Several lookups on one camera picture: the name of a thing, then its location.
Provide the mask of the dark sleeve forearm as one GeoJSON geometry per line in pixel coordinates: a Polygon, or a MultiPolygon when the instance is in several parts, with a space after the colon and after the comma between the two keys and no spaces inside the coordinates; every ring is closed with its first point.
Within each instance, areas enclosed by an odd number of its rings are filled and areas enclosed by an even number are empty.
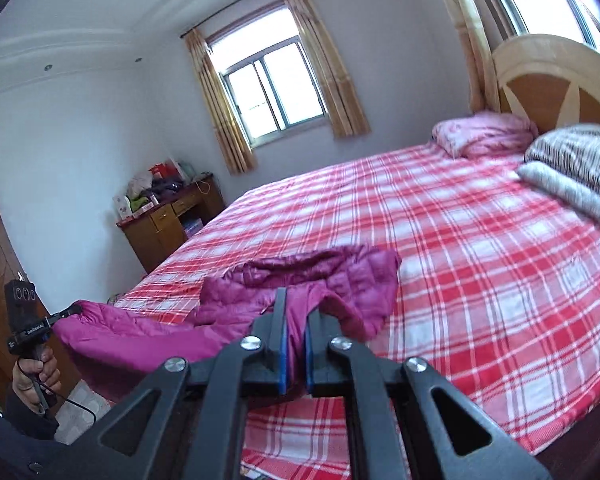
{"type": "Polygon", "coordinates": [[[69,445],[55,439],[59,427],[50,414],[35,413],[13,391],[0,415],[0,479],[37,479],[69,445]]]}

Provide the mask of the person's left hand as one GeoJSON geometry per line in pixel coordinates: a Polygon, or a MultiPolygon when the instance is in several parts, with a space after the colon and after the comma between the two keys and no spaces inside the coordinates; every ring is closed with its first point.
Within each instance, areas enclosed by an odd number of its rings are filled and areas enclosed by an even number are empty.
{"type": "Polygon", "coordinates": [[[12,369],[12,391],[33,413],[42,408],[41,395],[35,386],[42,382],[41,390],[58,393],[61,389],[60,370],[53,349],[44,346],[38,359],[19,358],[12,369]]]}

